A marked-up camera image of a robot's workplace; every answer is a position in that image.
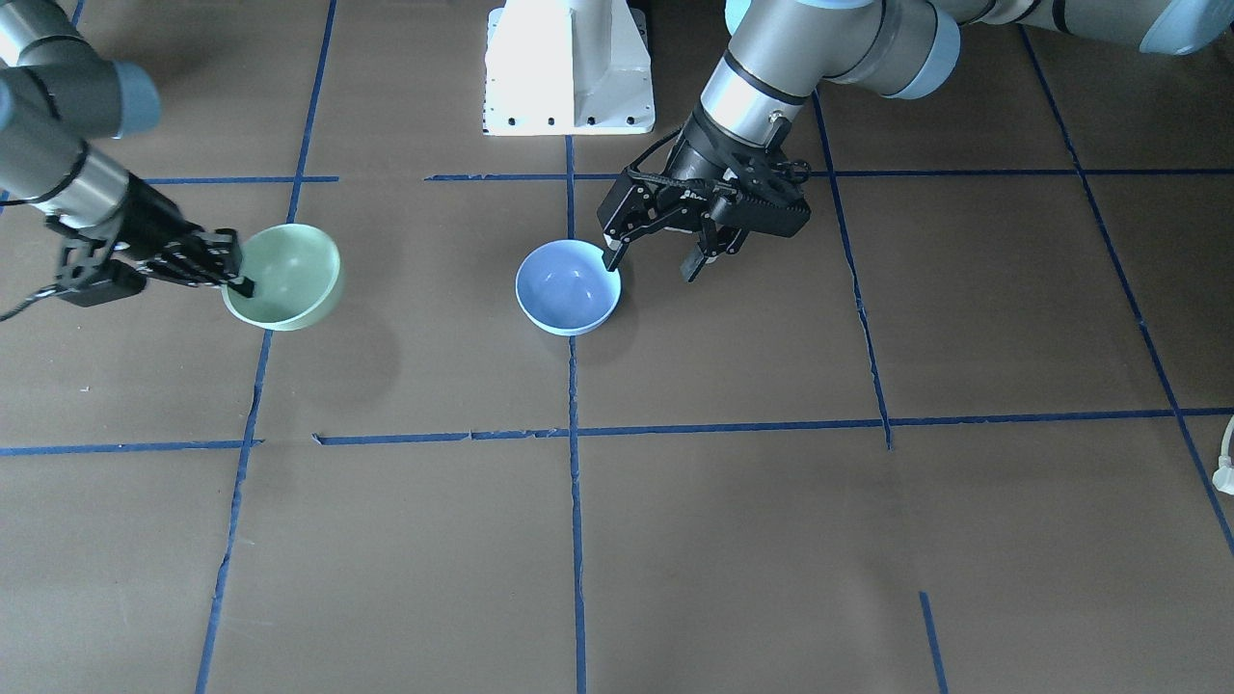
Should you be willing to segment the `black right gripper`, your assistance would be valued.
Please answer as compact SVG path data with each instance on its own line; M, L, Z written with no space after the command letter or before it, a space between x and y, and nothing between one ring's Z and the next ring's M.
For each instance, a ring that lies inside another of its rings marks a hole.
M206 231L189 224L175 203L132 173L67 173L58 185L58 233L62 242L115 243L115 259L147 280L255 294L255 282L239 277L234 228Z

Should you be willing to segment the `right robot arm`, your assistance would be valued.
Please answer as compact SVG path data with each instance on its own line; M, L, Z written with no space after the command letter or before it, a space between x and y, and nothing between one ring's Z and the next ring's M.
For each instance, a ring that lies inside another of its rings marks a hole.
M146 70L102 58L53 1L5 1L1 40L2 190L9 206L36 209L60 238L54 282L36 298L93 307L149 280L252 296L232 228L190 224L95 144L159 122Z

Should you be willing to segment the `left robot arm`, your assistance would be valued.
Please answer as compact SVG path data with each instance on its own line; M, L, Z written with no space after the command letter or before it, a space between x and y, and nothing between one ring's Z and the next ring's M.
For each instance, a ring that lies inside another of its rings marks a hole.
M664 170L626 165L598 207L603 268L663 228L692 233L694 282L750 233L790 238L810 220L808 165L784 153L816 88L926 98L951 77L967 25L1023 25L1191 54L1232 23L1229 1L729 1L731 40L687 122L665 138Z

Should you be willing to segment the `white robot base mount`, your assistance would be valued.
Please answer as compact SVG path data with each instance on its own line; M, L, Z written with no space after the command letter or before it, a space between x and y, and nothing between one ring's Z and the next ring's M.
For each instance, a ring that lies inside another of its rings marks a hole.
M647 17L627 1L507 1L487 14L482 132L652 132Z

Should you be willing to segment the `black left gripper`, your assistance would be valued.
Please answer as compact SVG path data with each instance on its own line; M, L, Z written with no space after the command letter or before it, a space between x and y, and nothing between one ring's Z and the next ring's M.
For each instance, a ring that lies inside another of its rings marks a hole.
M743 228L712 219L726 170L768 170L771 163L772 144L747 144L710 116L692 116L626 165L605 193L598 205L605 270L618 269L636 238L675 228L696 233L680 268L684 282L696 282L707 263L743 246Z

